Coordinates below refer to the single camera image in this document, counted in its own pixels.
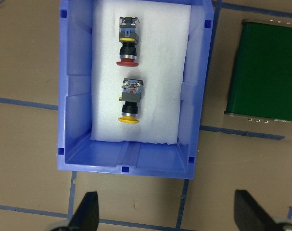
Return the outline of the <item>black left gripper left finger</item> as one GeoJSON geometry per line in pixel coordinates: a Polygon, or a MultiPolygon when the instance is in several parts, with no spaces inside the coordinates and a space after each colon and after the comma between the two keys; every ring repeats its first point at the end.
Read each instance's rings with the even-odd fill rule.
{"type": "Polygon", "coordinates": [[[99,201],[97,192],[85,193],[68,225],[52,231],[96,231],[99,225],[99,201]]]}

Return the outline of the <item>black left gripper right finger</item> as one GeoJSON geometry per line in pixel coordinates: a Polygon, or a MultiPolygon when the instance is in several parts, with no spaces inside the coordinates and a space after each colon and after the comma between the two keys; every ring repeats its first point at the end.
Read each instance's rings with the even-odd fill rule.
{"type": "Polygon", "coordinates": [[[247,190],[235,190],[233,217],[240,231],[292,231],[291,220],[272,218],[247,190]]]}

